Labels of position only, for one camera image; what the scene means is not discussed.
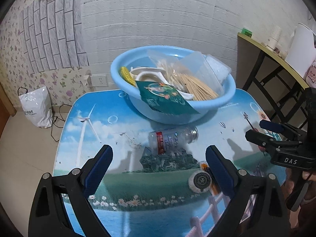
blue gripper pad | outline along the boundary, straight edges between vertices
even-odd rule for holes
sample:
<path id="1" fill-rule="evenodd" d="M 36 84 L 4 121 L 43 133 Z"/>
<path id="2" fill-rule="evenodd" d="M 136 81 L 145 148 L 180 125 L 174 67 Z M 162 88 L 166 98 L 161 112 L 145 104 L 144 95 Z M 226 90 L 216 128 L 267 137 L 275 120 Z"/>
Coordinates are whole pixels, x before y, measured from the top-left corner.
<path id="1" fill-rule="evenodd" d="M 206 149 L 205 157 L 223 194 L 232 199 L 235 195 L 234 187 L 238 183 L 236 167 L 230 160 L 223 157 L 215 145 Z"/>
<path id="2" fill-rule="evenodd" d="M 113 159 L 113 150 L 109 145 L 103 145 L 93 159 L 89 159 L 82 167 L 81 184 L 84 186 L 83 195 L 86 199 L 95 194 L 107 169 Z"/>
<path id="3" fill-rule="evenodd" d="M 262 129 L 266 129 L 277 134 L 284 131 L 284 128 L 280 124 L 273 123 L 264 119 L 260 121 L 259 125 Z"/>

bag handle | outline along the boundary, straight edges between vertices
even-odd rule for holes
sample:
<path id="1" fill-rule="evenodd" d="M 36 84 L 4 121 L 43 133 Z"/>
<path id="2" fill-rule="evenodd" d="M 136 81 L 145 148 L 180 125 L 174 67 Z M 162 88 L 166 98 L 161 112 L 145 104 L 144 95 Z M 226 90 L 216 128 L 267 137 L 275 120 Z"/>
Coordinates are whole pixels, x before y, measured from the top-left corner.
<path id="1" fill-rule="evenodd" d="M 19 90 L 20 90 L 21 88 L 23 88 L 23 89 L 25 89 L 25 90 L 26 90 L 26 92 L 25 92 L 25 93 L 28 93 L 27 88 L 25 88 L 25 87 L 19 87 L 19 89 L 18 89 L 18 96 L 20 96 L 20 94 L 19 94 Z"/>

electrical outlet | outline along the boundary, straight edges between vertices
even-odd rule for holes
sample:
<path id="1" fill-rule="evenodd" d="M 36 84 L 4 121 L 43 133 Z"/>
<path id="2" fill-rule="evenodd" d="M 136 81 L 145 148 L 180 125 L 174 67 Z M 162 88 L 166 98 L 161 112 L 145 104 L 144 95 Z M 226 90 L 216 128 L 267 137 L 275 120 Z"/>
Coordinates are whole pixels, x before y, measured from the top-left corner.
<path id="1" fill-rule="evenodd" d="M 91 76 L 91 84 L 93 87 L 108 87 L 107 76 L 104 73 L 93 74 Z"/>

pink cartoon character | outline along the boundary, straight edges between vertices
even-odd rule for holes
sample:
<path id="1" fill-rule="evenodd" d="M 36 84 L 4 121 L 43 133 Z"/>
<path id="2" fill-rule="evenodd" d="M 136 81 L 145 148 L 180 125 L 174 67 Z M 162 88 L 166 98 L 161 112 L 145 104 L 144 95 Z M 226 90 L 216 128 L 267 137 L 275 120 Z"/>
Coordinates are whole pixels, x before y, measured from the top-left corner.
<path id="1" fill-rule="evenodd" d="M 313 88 L 316 88 L 316 62 L 314 61 L 308 70 L 306 83 Z"/>

metal screw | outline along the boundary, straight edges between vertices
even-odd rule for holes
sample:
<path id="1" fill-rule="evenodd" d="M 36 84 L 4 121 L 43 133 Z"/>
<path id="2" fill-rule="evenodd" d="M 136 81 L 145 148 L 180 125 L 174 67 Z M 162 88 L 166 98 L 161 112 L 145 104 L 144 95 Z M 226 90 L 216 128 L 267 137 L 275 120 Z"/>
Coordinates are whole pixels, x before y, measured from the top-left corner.
<path id="1" fill-rule="evenodd" d="M 275 176 L 274 174 L 269 174 L 269 178 L 270 178 L 271 180 L 274 180 L 274 179 L 276 178 L 276 176 Z"/>
<path id="2" fill-rule="evenodd" d="M 245 169 L 239 169 L 238 173 L 242 176 L 247 175 L 247 171 Z"/>
<path id="3" fill-rule="evenodd" d="M 73 170 L 71 171 L 71 173 L 72 173 L 73 175 L 77 175 L 77 174 L 80 173 L 80 169 L 75 168 L 75 169 L 73 169 Z"/>
<path id="4" fill-rule="evenodd" d="M 43 174 L 43 179 L 47 179 L 47 178 L 49 178 L 49 173 Z"/>

